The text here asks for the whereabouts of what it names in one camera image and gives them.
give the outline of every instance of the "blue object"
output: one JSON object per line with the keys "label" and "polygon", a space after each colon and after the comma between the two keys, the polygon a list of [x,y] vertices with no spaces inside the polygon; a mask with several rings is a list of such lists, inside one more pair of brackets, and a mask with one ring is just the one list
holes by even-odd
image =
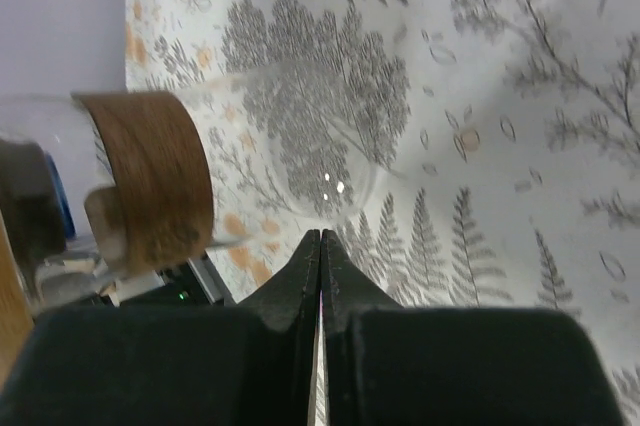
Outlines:
{"label": "blue object", "polygon": [[58,168],[53,158],[47,154],[47,166],[53,177],[53,186],[56,190],[56,199],[58,200],[58,207],[62,214],[62,223],[64,224],[64,236],[67,240],[74,239],[76,237],[76,228],[73,224],[73,218],[71,217],[71,210],[69,209],[69,202],[67,201],[67,195],[64,192],[64,186],[58,174]]}

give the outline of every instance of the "glass jar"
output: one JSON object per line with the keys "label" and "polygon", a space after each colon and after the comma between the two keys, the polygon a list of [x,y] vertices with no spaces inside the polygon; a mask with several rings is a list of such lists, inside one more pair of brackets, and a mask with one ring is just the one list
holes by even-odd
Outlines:
{"label": "glass jar", "polygon": [[359,104],[307,62],[171,92],[0,98],[0,212],[33,314],[286,234],[264,210],[318,227],[357,213],[376,171]]}

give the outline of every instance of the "fabric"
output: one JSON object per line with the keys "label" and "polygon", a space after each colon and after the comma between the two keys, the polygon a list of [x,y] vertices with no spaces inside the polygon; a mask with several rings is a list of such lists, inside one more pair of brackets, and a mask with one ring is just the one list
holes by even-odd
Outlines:
{"label": "fabric", "polygon": [[[382,172],[362,214],[333,225],[354,262],[405,305],[566,311],[640,424],[632,1],[127,0],[128,86],[183,87],[282,58],[344,74],[379,121],[377,145],[362,148]],[[291,238],[211,252],[241,300],[324,225],[281,221],[246,169],[260,165],[257,126],[225,130],[234,114],[219,111],[223,141],[208,154],[264,196],[243,214]]]}

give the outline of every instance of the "transparent glass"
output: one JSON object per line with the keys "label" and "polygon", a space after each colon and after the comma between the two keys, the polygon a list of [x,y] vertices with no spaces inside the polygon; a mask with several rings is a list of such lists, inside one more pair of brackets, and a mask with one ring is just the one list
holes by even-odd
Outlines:
{"label": "transparent glass", "polygon": [[[265,227],[266,217],[336,224],[368,199],[370,115],[333,72],[283,62],[171,92],[207,156],[210,247],[287,234]],[[102,138],[78,101],[0,98],[0,212],[34,314],[130,274],[108,259],[126,250],[126,234],[96,242],[87,215],[91,193],[114,186]]]}

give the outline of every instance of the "gray wall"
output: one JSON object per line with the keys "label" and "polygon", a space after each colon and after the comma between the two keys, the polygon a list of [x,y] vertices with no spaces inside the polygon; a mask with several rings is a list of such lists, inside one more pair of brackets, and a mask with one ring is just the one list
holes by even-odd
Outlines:
{"label": "gray wall", "polygon": [[0,0],[0,95],[123,89],[125,0]]}

